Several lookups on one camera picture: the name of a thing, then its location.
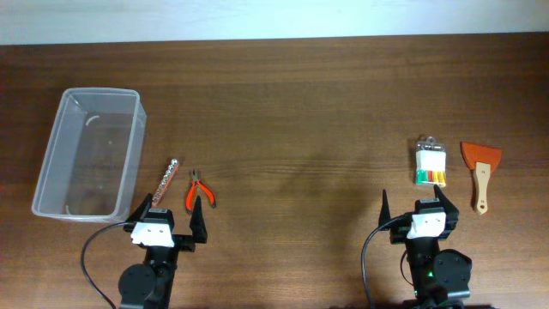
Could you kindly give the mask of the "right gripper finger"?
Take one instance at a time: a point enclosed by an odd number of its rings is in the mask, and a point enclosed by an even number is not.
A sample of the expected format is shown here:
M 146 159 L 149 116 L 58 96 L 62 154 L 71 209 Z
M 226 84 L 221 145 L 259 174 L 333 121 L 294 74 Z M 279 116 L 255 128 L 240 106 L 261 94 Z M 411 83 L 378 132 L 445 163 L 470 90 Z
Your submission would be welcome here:
M 439 200 L 447 216 L 458 217 L 458 208 L 443 194 L 442 189 L 438 185 L 433 186 L 435 197 Z
M 391 220 L 391 214 L 389 209 L 389 201 L 387 197 L 387 191 L 383 189 L 382 205 L 378 217 L 378 227 L 381 231 L 389 230 L 389 221 Z

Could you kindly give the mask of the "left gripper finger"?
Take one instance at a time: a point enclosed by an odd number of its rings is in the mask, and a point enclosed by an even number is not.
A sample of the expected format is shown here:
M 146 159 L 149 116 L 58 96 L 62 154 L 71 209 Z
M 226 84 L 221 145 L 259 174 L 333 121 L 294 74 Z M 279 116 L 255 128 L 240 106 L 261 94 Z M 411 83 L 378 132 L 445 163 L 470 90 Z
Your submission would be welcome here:
M 153 195 L 148 193 L 137 209 L 128 217 L 128 222 L 143 221 L 153 202 Z
M 202 213 L 202 199 L 197 197 L 190 218 L 190 230 L 193 240 L 199 244 L 206 244 L 208 241 L 208 232 Z

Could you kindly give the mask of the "orange scraper wooden handle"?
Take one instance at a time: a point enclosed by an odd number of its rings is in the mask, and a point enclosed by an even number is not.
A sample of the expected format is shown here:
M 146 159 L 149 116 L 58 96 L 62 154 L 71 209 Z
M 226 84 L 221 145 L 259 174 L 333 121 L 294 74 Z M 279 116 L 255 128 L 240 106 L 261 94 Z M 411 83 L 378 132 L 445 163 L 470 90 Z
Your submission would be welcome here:
M 479 215 L 488 210 L 487 187 L 491 175 L 501 161 L 503 151 L 471 142 L 461 142 L 463 160 L 472 171 L 475 184 L 474 209 Z

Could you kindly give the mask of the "clear pack coloured plugs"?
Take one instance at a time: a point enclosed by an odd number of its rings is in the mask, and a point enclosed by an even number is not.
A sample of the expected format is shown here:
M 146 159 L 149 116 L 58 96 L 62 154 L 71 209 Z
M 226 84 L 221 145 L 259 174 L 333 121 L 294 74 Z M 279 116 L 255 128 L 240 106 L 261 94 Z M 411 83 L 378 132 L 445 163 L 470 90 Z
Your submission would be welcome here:
M 415 184 L 445 187 L 446 146 L 433 136 L 419 139 L 415 145 Z

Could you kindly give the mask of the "clear plastic container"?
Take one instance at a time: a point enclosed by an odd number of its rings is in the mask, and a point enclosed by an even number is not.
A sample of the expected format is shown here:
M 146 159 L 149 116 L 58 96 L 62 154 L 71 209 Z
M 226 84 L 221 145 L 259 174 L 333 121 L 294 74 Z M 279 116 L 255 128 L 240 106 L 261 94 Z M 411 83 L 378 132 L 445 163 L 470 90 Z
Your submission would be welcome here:
M 146 123 L 135 90 L 65 90 L 40 169 L 33 213 L 63 221 L 125 221 Z

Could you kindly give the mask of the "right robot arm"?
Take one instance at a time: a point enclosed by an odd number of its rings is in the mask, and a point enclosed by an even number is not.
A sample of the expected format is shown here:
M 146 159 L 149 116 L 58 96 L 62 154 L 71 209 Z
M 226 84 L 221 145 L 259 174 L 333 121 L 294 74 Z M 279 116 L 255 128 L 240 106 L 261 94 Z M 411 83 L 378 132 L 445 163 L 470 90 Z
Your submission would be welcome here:
M 390 233 L 391 244 L 405 246 L 415 295 L 404 302 L 407 308 L 462 308 L 470 296 L 471 258 L 439 246 L 455 230 L 459 214 L 437 185 L 433 199 L 420 199 L 414 211 L 396 217 L 383 193 L 378 226 Z

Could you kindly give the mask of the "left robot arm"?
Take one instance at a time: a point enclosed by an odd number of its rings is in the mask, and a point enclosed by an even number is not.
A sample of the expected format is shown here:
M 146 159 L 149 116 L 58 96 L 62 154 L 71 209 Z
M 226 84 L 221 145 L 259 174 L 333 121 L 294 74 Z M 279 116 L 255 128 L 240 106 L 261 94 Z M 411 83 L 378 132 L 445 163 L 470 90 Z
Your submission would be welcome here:
M 190 217 L 190 235 L 174 234 L 175 221 L 169 209 L 153 206 L 147 194 L 141 205 L 125 221 L 124 231 L 131 241 L 145 250 L 139 264 L 127 268 L 118 281 L 122 308 L 167 308 L 169 306 L 178 255 L 193 252 L 205 244 L 208 232 L 202 214 L 202 200 L 197 198 Z

